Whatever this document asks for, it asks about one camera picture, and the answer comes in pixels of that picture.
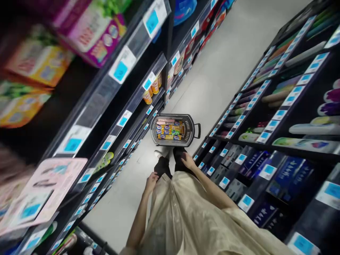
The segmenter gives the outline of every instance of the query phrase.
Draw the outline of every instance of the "white sneaker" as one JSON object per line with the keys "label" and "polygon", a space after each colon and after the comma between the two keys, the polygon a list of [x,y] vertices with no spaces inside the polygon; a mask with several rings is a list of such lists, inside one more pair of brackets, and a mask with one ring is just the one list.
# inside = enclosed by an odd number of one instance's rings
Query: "white sneaker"
{"label": "white sneaker", "polygon": [[162,153],[161,153],[160,151],[154,151],[153,153],[155,154],[155,156],[156,156],[157,158],[160,158],[160,157],[163,156]]}

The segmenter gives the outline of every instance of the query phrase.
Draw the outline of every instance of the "white floor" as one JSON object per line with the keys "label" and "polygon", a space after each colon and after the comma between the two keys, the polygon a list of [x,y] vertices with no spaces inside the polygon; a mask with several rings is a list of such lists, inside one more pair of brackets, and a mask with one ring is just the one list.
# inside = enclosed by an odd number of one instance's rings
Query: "white floor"
{"label": "white floor", "polygon": [[[190,114],[201,123],[201,139],[192,155],[224,112],[278,30],[310,0],[237,0],[210,39],[163,113]],[[84,222],[119,253],[125,246],[146,178],[153,171],[157,148],[147,134],[111,190]],[[173,158],[170,169],[174,168]]]}

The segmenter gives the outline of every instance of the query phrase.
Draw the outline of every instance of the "black pants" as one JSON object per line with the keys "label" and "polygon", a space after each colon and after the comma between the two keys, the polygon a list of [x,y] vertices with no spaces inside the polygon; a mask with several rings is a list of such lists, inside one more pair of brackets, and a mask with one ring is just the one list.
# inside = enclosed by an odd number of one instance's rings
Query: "black pants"
{"label": "black pants", "polygon": [[[175,162],[176,162],[175,172],[182,171],[182,172],[187,172],[188,174],[192,174],[193,176],[195,176],[194,173],[190,169],[188,169],[181,160],[181,157],[185,158],[183,152],[187,152],[184,149],[184,147],[174,147],[173,152],[174,152],[174,157],[175,157]],[[154,171],[157,172],[157,175],[159,177],[161,177],[163,174],[166,174],[170,179],[172,178],[172,175],[170,173],[170,168],[169,168],[169,160],[165,157],[160,157],[158,159],[158,163],[155,165]]]}

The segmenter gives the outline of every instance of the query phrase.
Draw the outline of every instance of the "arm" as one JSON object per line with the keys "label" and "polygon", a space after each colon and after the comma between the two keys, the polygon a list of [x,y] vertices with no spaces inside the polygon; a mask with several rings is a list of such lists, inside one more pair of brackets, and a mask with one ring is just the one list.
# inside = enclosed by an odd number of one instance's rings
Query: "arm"
{"label": "arm", "polygon": [[134,250],[136,250],[139,246],[145,233],[148,199],[158,180],[158,176],[156,174],[156,172],[152,172],[150,177],[147,179],[145,190],[143,192],[142,199],[135,216],[135,220],[132,224],[129,237],[126,242],[126,247],[132,248]]}
{"label": "arm", "polygon": [[186,160],[181,159],[183,164],[189,168],[203,185],[210,202],[220,209],[238,208],[226,193],[224,193],[215,183],[213,183],[196,165],[192,157],[184,152]]}

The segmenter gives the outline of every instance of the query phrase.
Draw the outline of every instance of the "black shopping basket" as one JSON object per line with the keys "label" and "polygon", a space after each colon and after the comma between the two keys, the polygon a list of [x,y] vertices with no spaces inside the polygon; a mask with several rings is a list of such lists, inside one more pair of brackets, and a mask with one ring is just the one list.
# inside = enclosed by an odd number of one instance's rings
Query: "black shopping basket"
{"label": "black shopping basket", "polygon": [[[166,140],[158,139],[156,132],[156,125],[159,119],[174,119],[175,121],[182,121],[184,126],[184,134],[181,134],[181,140]],[[198,137],[195,136],[195,125],[198,126]],[[189,114],[161,114],[156,115],[151,125],[151,136],[156,146],[178,146],[178,147],[189,147],[194,138],[200,139],[201,137],[201,124],[194,124]]]}

